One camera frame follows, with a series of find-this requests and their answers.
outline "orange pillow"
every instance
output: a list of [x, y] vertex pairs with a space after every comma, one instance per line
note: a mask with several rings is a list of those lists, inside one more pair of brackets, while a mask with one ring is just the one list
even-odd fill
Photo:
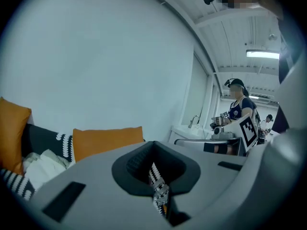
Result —
[[142, 127], [110, 130], [73, 130], [76, 162], [105, 151], [143, 142]]
[[31, 109], [0, 98], [0, 167], [23, 175], [21, 136]]

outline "faucet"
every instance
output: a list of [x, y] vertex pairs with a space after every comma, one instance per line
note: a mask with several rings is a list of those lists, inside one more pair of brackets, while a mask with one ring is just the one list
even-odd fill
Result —
[[194, 118], [196, 118], [196, 117], [198, 117], [198, 120], [200, 119], [200, 117], [199, 117], [198, 115], [195, 115], [195, 116], [192, 118], [192, 120], [191, 120], [190, 125], [188, 126], [188, 128], [192, 128], [192, 124], [193, 124]]

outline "ceiling light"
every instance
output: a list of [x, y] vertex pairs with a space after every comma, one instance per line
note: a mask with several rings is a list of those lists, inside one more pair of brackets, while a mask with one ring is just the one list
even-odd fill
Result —
[[247, 50], [246, 57], [279, 59], [279, 53], [269, 50]]

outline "black cap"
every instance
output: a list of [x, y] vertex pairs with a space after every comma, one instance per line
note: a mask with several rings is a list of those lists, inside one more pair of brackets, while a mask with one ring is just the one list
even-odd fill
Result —
[[242, 86], [243, 88], [245, 87], [245, 86], [244, 86], [244, 83], [242, 82], [241, 79], [233, 79], [232, 82], [231, 82], [231, 84], [230, 84], [229, 86], [231, 86], [231, 85], [233, 85], [233, 84], [240, 85], [240, 86]]
[[273, 116], [272, 116], [271, 114], [269, 114], [267, 117], [268, 117], [271, 121], [273, 121]]

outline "ceiling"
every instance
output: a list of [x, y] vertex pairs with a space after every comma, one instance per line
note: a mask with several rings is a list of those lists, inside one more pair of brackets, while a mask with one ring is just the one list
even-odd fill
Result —
[[280, 51], [277, 18], [262, 8], [229, 9], [216, 0], [211, 5], [203, 0], [172, 1], [188, 15], [205, 48], [210, 48], [224, 98], [229, 98], [229, 90], [224, 86], [226, 80], [239, 78], [250, 94], [259, 97], [258, 102], [276, 106], [278, 60], [248, 58], [246, 50]]

